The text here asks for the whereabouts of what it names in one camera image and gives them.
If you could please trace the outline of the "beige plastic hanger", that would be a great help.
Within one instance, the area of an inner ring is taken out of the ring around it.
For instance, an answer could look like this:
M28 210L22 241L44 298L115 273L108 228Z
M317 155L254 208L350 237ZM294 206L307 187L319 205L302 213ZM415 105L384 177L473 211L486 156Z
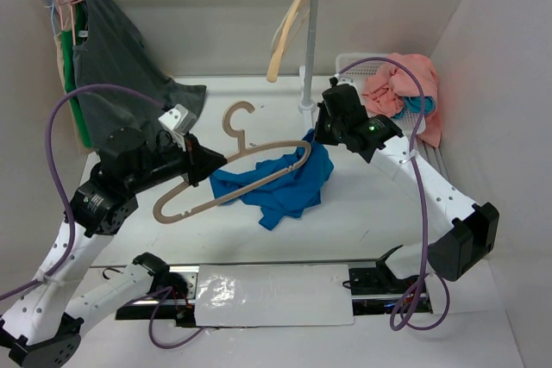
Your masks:
M218 169L209 176L210 187L213 191L213 199L207 203L199 204L184 212L167 215L163 208L174 198L185 190L192 187L188 181L184 180L174 188L161 196L153 207L154 219L161 224L173 224L183 221L207 209L211 209L223 203L229 203L236 198L243 196L250 191L257 190L265 184L283 178L287 184L290 179L285 176L289 174L291 179L299 175L299 168L302 167L311 156L312 146L308 140L277 140L270 141L260 145L249 145L246 141L246 132L243 128L235 129L231 126L232 117L238 110L244 110L249 114L254 113L255 107L247 101L240 101L230 105L222 118L223 132L237 141L237 152L229 155L226 160L231 164L239 159L244 159L258 153L270 152L285 148L293 148L294 152L286 154L279 159L268 159L261 161L257 166L248 172L233 173Z

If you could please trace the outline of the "blue t shirt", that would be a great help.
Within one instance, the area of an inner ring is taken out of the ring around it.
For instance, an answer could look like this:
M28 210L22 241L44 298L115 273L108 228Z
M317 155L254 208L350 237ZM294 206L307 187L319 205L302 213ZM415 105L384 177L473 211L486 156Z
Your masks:
M303 140L311 143L311 156L299 168L299 175L285 183L283 178L265 184L257 190L240 196L243 203L258 206L262 217L259 224L266 230L273 230L284 217L298 219L304 211L322 202L321 190L334 170L329 153L324 145L314 140L314 131L310 130Z

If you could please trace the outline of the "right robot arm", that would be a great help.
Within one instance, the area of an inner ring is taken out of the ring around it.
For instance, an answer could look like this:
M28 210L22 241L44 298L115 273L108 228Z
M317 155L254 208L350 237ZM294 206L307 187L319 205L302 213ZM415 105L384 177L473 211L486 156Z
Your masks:
M477 204L456 190L432 165L416 154L400 127L384 115L369 116L356 89L332 86L318 104L315 140L343 144L368 164L386 174L413 201L424 201L427 222L437 235L424 253L420 246L393 248L376 272L378 286L397 291L419 272L427 270L454 282L494 247L499 212L491 203Z

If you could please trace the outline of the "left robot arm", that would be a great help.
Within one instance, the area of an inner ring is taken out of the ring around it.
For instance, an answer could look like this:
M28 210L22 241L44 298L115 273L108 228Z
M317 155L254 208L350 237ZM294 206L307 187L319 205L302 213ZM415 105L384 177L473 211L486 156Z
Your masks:
M99 162L70 201L70 211L27 288L1 316L1 345L21 367L61 367L102 319L142 297L184 299L185 279L151 253L136 256L100 287L74 293L100 252L137 210L137 194L181 176L198 185L226 158L185 134L177 144L167 131L150 148L142 131L119 128L99 147Z

